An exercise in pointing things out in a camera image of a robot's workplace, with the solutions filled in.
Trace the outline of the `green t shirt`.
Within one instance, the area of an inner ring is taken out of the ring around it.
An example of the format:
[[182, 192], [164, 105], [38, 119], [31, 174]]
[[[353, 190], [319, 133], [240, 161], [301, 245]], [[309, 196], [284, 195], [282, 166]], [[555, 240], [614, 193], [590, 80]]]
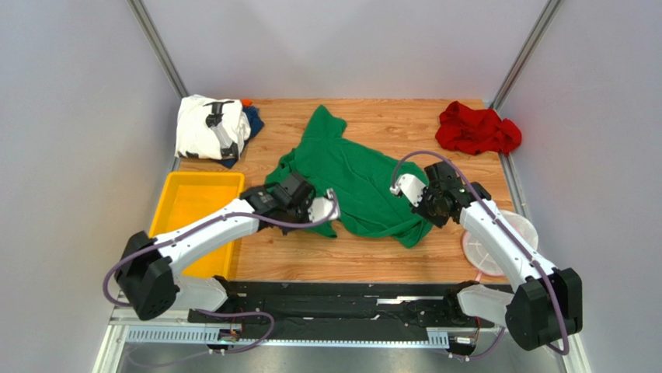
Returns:
[[397, 160], [343, 136], [347, 123], [325, 106], [313, 112], [299, 145], [283, 155], [266, 183], [299, 173], [319, 193], [333, 189], [340, 222], [351, 234], [369, 239], [391, 237], [414, 247], [433, 225], [414, 214], [409, 202], [390, 192]]

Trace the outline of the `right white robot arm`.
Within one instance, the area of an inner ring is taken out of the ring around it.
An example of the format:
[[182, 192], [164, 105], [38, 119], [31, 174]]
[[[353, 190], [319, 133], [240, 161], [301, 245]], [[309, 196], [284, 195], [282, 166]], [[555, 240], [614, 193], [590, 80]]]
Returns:
[[512, 289], [466, 282], [451, 295], [456, 309], [506, 327], [524, 350], [566, 342], [579, 333], [584, 326], [580, 275], [560, 269], [529, 245], [486, 189], [454, 165], [437, 162], [424, 171], [426, 181], [408, 173], [394, 178], [392, 194], [405, 197], [414, 214], [438, 228], [449, 221], [461, 225], [495, 260]]

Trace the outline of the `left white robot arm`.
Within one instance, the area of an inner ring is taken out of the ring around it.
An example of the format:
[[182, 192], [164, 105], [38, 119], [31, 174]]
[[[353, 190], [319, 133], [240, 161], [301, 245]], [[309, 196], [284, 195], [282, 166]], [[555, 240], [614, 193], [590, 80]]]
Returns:
[[[216, 249], [278, 227], [283, 233], [313, 228], [336, 218], [337, 198], [332, 190], [318, 194], [309, 181], [292, 173], [279, 183], [253, 186], [216, 212], [183, 228], [148, 236], [133, 234], [122, 256], [106, 274], [106, 298], [130, 307], [141, 321], [169, 310], [216, 311], [228, 300], [228, 289], [218, 275], [207, 279], [186, 275], [194, 262]], [[126, 300], [107, 292], [114, 279]]]

